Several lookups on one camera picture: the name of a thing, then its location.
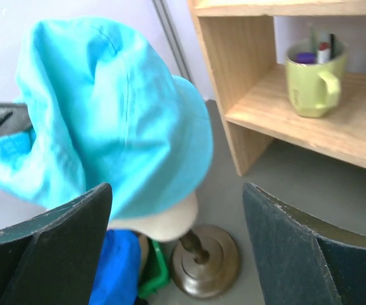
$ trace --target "metal base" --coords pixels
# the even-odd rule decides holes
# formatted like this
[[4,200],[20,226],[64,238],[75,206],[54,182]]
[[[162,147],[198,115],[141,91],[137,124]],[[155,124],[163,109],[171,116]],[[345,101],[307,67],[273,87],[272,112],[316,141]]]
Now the metal base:
[[230,235],[219,227],[199,226],[193,232],[208,256],[205,261],[197,263],[193,254],[186,251],[180,242],[170,262],[172,279],[181,291],[191,297],[216,297],[237,279],[240,271],[239,251]]

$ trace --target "wooden shelf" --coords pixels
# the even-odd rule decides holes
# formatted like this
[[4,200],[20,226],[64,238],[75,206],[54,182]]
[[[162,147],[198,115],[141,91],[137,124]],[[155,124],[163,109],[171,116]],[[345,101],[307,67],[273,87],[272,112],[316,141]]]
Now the wooden shelf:
[[366,15],[366,0],[197,0],[199,17]]
[[298,116],[285,69],[276,65],[225,115],[227,121],[366,168],[366,75],[346,75],[340,106],[322,119]]

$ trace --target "blue cap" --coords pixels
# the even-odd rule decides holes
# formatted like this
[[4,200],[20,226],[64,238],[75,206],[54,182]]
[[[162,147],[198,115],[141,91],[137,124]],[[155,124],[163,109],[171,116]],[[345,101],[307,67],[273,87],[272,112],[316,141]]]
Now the blue cap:
[[138,237],[131,231],[108,230],[88,305],[132,305],[138,296]]
[[55,208],[101,182],[112,219],[162,212],[205,178],[206,105],[139,32],[83,17],[38,22],[17,69],[33,130],[0,138],[0,188]]

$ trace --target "beige cap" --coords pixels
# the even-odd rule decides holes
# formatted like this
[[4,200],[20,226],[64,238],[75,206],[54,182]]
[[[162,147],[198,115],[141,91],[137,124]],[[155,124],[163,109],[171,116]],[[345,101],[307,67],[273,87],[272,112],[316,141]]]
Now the beige cap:
[[197,214],[198,202],[196,193],[193,192],[162,213],[134,219],[111,220],[108,229],[128,229],[156,241],[171,241],[180,238],[192,228]]

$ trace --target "pen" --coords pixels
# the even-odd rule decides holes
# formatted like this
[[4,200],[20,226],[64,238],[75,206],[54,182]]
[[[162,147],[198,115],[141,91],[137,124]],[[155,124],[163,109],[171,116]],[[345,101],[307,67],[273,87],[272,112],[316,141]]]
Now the pen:
[[327,32],[326,30],[321,30],[320,31],[320,42],[321,43],[330,43],[331,37],[329,32]]
[[330,59],[336,57],[336,35],[330,34],[330,47],[331,47],[331,54]]

